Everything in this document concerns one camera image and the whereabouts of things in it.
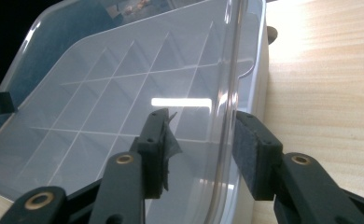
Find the wooden surface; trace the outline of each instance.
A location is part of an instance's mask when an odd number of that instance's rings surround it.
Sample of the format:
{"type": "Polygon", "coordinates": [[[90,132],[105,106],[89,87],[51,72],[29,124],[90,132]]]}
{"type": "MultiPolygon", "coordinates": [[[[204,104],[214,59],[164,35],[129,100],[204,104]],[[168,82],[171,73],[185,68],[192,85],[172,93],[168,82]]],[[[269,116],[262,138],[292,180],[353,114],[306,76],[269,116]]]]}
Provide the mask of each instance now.
{"type": "MultiPolygon", "coordinates": [[[[285,152],[316,158],[340,187],[364,197],[364,0],[279,0],[269,46],[264,122],[285,152]]],[[[255,203],[253,223],[276,223],[255,203]]]]}

